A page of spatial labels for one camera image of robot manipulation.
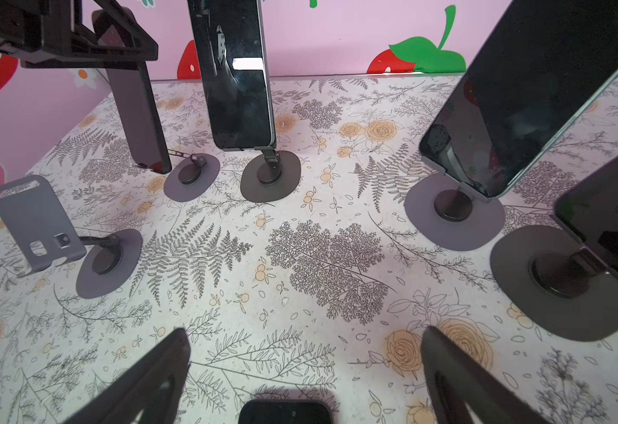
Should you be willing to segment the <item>grey stand far right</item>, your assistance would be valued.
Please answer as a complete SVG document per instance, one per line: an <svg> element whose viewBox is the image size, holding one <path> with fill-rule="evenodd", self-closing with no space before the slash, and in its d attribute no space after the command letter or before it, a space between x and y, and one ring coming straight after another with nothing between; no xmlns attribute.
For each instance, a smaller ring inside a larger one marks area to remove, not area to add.
<svg viewBox="0 0 618 424"><path fill-rule="evenodd" d="M490 266L500 289L544 330L581 342L618 332L618 279L565 231L512 231L492 248Z"/></svg>

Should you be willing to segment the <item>black smartphone front stand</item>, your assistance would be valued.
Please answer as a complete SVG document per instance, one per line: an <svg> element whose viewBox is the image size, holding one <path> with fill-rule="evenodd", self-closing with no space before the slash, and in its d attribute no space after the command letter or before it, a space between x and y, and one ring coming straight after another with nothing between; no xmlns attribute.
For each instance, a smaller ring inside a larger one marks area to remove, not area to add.
<svg viewBox="0 0 618 424"><path fill-rule="evenodd" d="M256 399L241 409L238 424L332 424L330 410L321 402Z"/></svg>

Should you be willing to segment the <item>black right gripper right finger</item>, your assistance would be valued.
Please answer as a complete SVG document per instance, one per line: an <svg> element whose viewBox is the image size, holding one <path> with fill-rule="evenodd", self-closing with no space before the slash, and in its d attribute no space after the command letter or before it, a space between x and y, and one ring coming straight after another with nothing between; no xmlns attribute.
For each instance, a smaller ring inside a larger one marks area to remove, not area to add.
<svg viewBox="0 0 618 424"><path fill-rule="evenodd" d="M438 328L429 326L420 346L427 391L439 423L545 423Z"/></svg>

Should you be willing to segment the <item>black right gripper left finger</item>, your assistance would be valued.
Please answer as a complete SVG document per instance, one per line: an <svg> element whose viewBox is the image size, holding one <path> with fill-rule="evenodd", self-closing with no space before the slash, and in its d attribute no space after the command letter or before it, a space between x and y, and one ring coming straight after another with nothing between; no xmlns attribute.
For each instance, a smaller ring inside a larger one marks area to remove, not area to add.
<svg viewBox="0 0 618 424"><path fill-rule="evenodd" d="M191 346L173 330L69 423L173 423L188 375Z"/></svg>

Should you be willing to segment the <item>grey phone stand front left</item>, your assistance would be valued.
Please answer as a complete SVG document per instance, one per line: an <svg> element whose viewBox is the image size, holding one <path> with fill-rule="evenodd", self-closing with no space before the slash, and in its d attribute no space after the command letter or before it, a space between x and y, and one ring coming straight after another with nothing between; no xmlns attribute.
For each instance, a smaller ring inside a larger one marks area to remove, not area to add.
<svg viewBox="0 0 618 424"><path fill-rule="evenodd" d="M0 218L28 262L28 275L58 261L83 261L75 288L86 300L119 289L141 258L143 238L136 229L79 236L51 184L39 175L0 185Z"/></svg>

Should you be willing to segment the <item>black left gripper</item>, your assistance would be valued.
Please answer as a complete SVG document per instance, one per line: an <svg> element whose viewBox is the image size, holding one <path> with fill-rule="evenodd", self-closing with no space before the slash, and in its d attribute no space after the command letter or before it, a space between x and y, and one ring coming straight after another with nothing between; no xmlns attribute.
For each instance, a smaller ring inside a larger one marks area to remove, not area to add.
<svg viewBox="0 0 618 424"><path fill-rule="evenodd" d="M117 1L98 1L93 27L81 1L0 0L0 53L33 69L131 69L158 58L157 42Z"/></svg>

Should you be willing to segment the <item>grey stand right back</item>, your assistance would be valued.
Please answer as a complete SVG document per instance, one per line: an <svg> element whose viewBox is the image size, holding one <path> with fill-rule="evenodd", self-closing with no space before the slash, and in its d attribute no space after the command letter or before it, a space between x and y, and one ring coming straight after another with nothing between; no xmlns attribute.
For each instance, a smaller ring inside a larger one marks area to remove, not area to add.
<svg viewBox="0 0 618 424"><path fill-rule="evenodd" d="M466 252L483 247L503 229L506 214L497 200L488 200L445 173L423 178L404 199L411 224L444 249Z"/></svg>

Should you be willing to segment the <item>dark grey stand centre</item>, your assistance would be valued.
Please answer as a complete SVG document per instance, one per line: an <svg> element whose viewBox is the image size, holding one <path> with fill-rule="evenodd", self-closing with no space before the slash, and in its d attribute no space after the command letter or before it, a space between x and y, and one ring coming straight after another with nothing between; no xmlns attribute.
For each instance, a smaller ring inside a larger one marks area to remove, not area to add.
<svg viewBox="0 0 618 424"><path fill-rule="evenodd" d="M250 202L279 201L290 195L300 180L301 162L294 153L263 148L245 167L240 192Z"/></svg>

